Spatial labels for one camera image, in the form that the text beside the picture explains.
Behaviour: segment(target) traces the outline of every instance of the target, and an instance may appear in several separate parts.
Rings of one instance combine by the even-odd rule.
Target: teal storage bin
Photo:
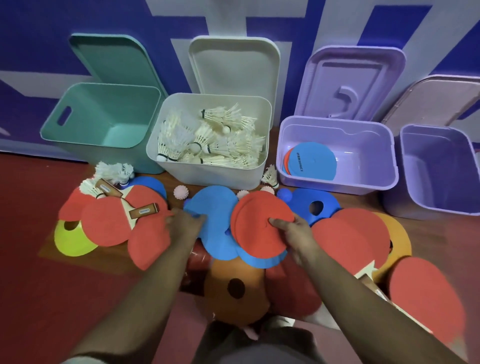
[[[145,158],[159,99],[156,87],[79,83],[63,95],[40,135],[92,165],[129,163],[137,172],[160,173]]]
[[[145,48],[125,35],[73,34],[70,46],[95,83],[70,87],[40,130],[92,165],[129,163],[135,172],[163,172],[146,154],[165,89]]]

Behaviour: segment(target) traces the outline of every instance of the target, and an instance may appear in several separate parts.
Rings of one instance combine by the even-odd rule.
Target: wall
[[[72,84],[91,80],[73,32],[140,40],[167,92],[198,92],[188,60],[198,35],[264,36],[280,48],[275,122],[292,115],[303,68],[319,47],[392,46],[407,66],[375,120],[431,74],[480,75],[477,0],[4,0],[0,12],[0,150],[65,157],[38,132]],[[454,122],[480,142],[480,102]]]

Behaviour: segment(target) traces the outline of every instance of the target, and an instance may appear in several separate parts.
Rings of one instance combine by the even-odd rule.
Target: blue disc
[[[227,234],[226,231],[209,232],[206,236],[200,236],[205,250],[214,258],[218,260],[232,260],[239,256],[237,252],[237,242],[233,239],[232,234]]]
[[[192,215],[207,215],[199,237],[206,251],[216,259],[233,259],[229,258],[232,253],[224,257],[222,252],[230,251],[227,245],[233,238],[228,239],[229,235],[226,235],[225,231],[230,227],[230,217],[237,202],[238,198],[231,189],[224,186],[209,186],[197,192],[183,208]]]
[[[289,202],[292,199],[292,191],[288,188],[280,188],[276,193],[276,196],[283,202]]]
[[[314,203],[314,209],[319,212],[314,215],[310,212],[310,204]],[[341,209],[336,198],[325,191],[297,188],[292,193],[292,199],[287,203],[288,207],[307,220],[311,226],[322,218],[329,218]]]
[[[237,253],[245,263],[259,269],[269,269],[275,267],[276,265],[280,264],[280,262],[287,256],[287,251],[285,250],[282,254],[274,256],[273,258],[260,259],[248,254],[238,244]]]
[[[165,187],[163,186],[163,183],[154,177],[148,177],[148,176],[135,177],[126,186],[121,186],[121,189],[124,190],[125,188],[135,186],[136,184],[151,188],[152,190],[159,193],[164,199],[167,199],[167,191],[165,191]]]
[[[336,158],[323,144],[300,143],[290,153],[288,170],[293,176],[332,181],[336,174]]]

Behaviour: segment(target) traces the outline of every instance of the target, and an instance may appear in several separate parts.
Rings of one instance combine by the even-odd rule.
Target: hand
[[[299,257],[302,259],[320,249],[320,246],[315,241],[308,222],[295,213],[293,215],[295,216],[294,222],[288,222],[278,218],[270,218],[268,221],[272,226],[275,226],[285,233],[287,243],[298,255],[296,258]]]
[[[179,208],[172,209],[172,216],[167,217],[166,223],[170,232],[170,244],[189,244],[193,248],[195,240],[207,219],[206,215],[193,217]]]

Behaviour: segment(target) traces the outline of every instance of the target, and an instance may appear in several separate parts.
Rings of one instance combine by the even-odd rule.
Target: person's left hand
[[[170,232],[170,245],[188,244],[189,247],[193,248],[206,218],[206,215],[194,218],[188,212],[179,208],[172,209],[172,216],[166,219]]]

